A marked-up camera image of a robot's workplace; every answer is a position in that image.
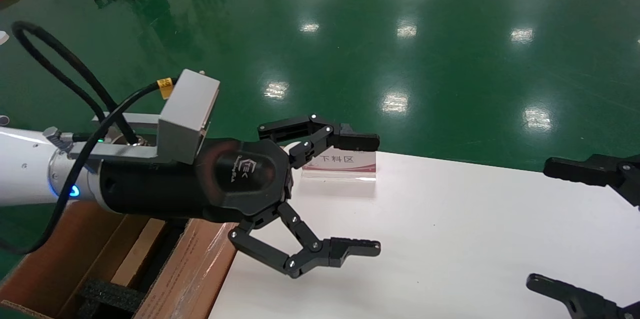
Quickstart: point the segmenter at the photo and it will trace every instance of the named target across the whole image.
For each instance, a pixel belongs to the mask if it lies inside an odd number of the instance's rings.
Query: blue led light
[[[74,186],[72,186],[72,187],[71,187],[71,192],[69,193],[69,196],[70,196],[71,198],[75,198],[75,197],[77,197],[77,196],[79,196],[79,195],[80,195],[80,189],[78,189],[78,187],[77,187],[77,186],[75,186],[75,185],[74,185]]]

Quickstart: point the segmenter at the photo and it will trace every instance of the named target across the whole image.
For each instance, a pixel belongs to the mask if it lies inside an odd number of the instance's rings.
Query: green floor
[[[640,152],[638,2],[12,0],[0,30],[42,25],[117,100],[204,70],[222,82],[212,136],[252,140],[260,123],[318,113],[378,133],[382,151],[541,171],[551,156]],[[0,75],[12,126],[91,128],[84,103],[14,39]],[[162,105],[150,96],[133,110]],[[46,212],[26,210],[0,217],[29,218],[28,236]],[[6,272],[15,258],[4,258]]]

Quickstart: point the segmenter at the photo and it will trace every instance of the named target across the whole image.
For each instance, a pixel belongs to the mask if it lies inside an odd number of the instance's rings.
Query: logo
[[[240,171],[242,172],[242,178],[249,178],[249,171],[253,173],[256,170],[256,162],[251,159],[240,160]]]
[[[231,169],[231,183],[236,181],[238,172],[242,173],[242,175],[240,176],[241,178],[249,178],[249,174],[256,171],[256,164],[258,164],[257,162],[251,159],[240,160],[241,158],[242,155],[238,155],[238,157],[235,158],[233,169]]]

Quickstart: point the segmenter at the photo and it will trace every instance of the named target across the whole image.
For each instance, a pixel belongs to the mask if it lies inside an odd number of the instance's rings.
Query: white table surface
[[[609,187],[377,153],[377,182],[300,178],[291,206],[320,239],[379,240],[377,257],[282,275],[238,253],[210,319],[569,319],[525,287],[538,273],[640,300],[640,212]],[[251,233],[290,255],[276,220]]]

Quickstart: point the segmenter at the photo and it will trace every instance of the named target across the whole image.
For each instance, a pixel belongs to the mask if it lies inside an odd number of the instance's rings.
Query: brown cardboard
[[[123,218],[92,202],[69,205],[48,242],[5,279],[0,302],[57,317]]]
[[[149,218],[70,204],[48,242],[27,255],[0,285],[0,305],[39,319],[71,319],[86,278],[110,281],[142,236]],[[236,224],[192,219],[135,318],[206,319],[236,250]]]
[[[74,294],[80,290],[87,278],[110,281],[114,277],[114,273],[128,255],[149,220],[148,216],[140,215],[125,215],[122,218],[122,221],[113,231],[107,243],[104,244],[93,264],[82,276],[82,279],[78,281],[73,289],[73,294],[67,298],[62,309],[55,316],[56,318],[75,318],[78,308],[82,305],[82,300]]]
[[[22,314],[26,314],[26,315],[29,315],[30,317],[34,317],[34,318],[37,318],[37,319],[53,319],[53,317],[43,315],[43,314],[41,314],[41,313],[39,313],[37,311],[31,310],[31,309],[29,309],[27,307],[23,307],[22,305],[18,305],[16,303],[12,303],[9,300],[3,300],[2,303],[0,303],[0,304],[2,304],[2,306],[5,306],[7,308],[11,308],[11,309],[15,310],[16,312],[20,312]]]
[[[144,267],[149,253],[156,244],[165,224],[164,220],[149,219],[140,236],[135,240],[135,244],[128,251],[126,258],[119,265],[113,278],[111,278],[113,284],[122,285],[122,287],[129,287],[133,284],[138,271]]]
[[[236,255],[235,226],[190,220],[134,319],[206,319]]]

